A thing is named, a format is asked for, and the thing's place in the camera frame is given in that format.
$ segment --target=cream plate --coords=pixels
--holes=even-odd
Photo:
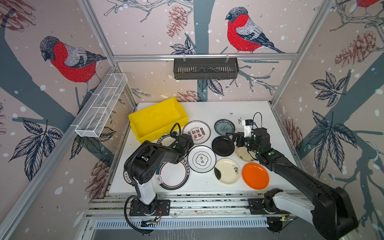
[[[215,165],[215,175],[224,184],[234,184],[240,178],[240,168],[232,159],[223,158]]]
[[[203,122],[192,121],[183,128],[183,133],[191,136],[194,144],[202,144],[208,140],[211,130]]]
[[[215,166],[216,155],[209,147],[196,146],[188,155],[188,163],[196,172],[209,172]]]

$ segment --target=white plate with black rim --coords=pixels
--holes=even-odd
[[[202,121],[192,121],[185,125],[183,133],[191,136],[194,144],[202,144],[208,140],[211,129]]]
[[[209,172],[215,167],[216,155],[212,149],[207,146],[196,146],[189,152],[188,163],[192,170],[196,172]]]
[[[184,159],[178,164],[162,162],[156,170],[156,182],[167,190],[176,190],[184,186],[189,178],[189,164]]]

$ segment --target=vented metal panel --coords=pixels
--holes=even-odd
[[[138,227],[142,219],[130,219],[131,223]],[[268,227],[266,217],[231,217],[231,218],[162,218],[156,229],[190,229],[190,228],[249,228]],[[95,229],[130,229],[125,219],[98,219]]]

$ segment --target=leaf illustration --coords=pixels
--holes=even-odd
[[[334,94],[334,92],[333,91],[321,91],[320,93],[319,93],[319,95],[317,95],[317,99],[320,99],[320,100],[325,100],[325,99],[328,99],[328,98],[330,98],[330,97],[332,97],[332,95]]]
[[[94,137],[83,137],[84,146],[91,153],[101,152],[100,142]]]
[[[327,73],[327,72],[325,72],[325,75],[326,75],[325,81],[327,82],[328,86],[331,89],[335,89],[335,85],[336,85],[335,76],[332,73]]]
[[[44,136],[44,139],[43,139],[44,155],[48,157],[54,148],[55,148],[55,143],[53,139],[48,136]]]
[[[338,100],[339,96],[335,93],[335,95],[333,95],[329,101],[328,101],[328,104],[327,104],[327,107],[332,107],[333,105],[335,105],[337,103],[337,100]]]
[[[191,48],[191,42],[190,42],[190,40],[189,40],[189,38],[186,38],[185,39],[185,46],[188,48],[188,49],[190,49]]]
[[[319,90],[324,90],[324,91],[329,91],[331,90],[331,87],[328,85],[328,83],[323,80],[319,79],[311,83],[314,88],[319,89]]]
[[[41,166],[41,161],[43,158],[43,143],[38,141],[32,149],[29,150],[28,155],[25,158],[24,171],[25,175],[28,177],[29,181],[35,176],[37,171],[39,171]]]
[[[70,160],[76,157],[80,153],[81,149],[83,148],[83,144],[84,144],[83,138],[80,137],[79,135],[76,135],[72,144]]]
[[[338,83],[336,84],[337,91],[340,91],[344,87],[345,83],[347,82],[347,79],[348,79],[348,76],[343,77],[338,81]]]
[[[338,136],[343,141],[352,144],[355,148],[357,148],[357,141],[353,132],[341,123],[337,123],[333,126],[333,130],[335,131],[335,135]]]
[[[48,129],[48,136],[50,136],[53,139],[61,139],[63,137],[63,134],[60,132],[60,130],[53,127]]]
[[[116,131],[113,131],[110,127],[104,127],[103,131],[100,134],[100,137],[98,138],[100,142],[105,142],[109,140]]]
[[[327,120],[321,116],[320,114],[314,112],[312,110],[312,116],[313,116],[313,120],[315,121],[315,123],[321,127],[321,128],[326,128],[328,127],[328,123],[327,123]]]
[[[16,146],[15,152],[13,153],[11,160],[28,154],[31,151],[31,149],[39,141],[40,141],[39,135],[32,135],[32,136],[26,137],[23,140],[21,140],[20,143]]]
[[[344,162],[343,146],[341,145],[340,140],[333,133],[331,133],[328,136],[328,142],[329,142],[329,155],[331,156],[332,160],[336,163],[337,167],[341,171],[343,162]]]
[[[208,87],[211,89],[212,92],[223,95],[223,87],[216,79],[210,79],[208,80]]]
[[[37,123],[23,119],[23,124],[24,124],[25,129],[32,134],[39,135],[40,133],[43,132],[43,129]]]
[[[208,86],[208,80],[206,80],[206,79],[199,79],[199,80],[197,80],[197,85],[203,91]]]
[[[319,177],[324,171],[324,169],[327,167],[328,149],[329,146],[326,137],[322,138],[319,144],[314,148],[314,163]]]
[[[317,145],[319,142],[323,139],[326,138],[327,130],[324,128],[315,128],[313,129],[309,134],[308,134],[308,143],[310,145]]]

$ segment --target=red-breasted bird illustration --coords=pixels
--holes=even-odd
[[[48,36],[42,40],[40,51],[43,59],[45,61],[49,59],[52,65],[68,80],[76,83],[87,83],[87,90],[83,92],[83,96],[85,93],[91,93],[88,90],[88,81],[93,75],[97,76],[98,64],[107,59],[99,54],[86,51],[84,48],[72,47],[60,42],[53,36]]]
[[[252,22],[248,11],[244,7],[231,9],[225,18],[228,20],[228,41],[240,51],[269,48],[278,53],[283,53],[265,36],[263,30]]]

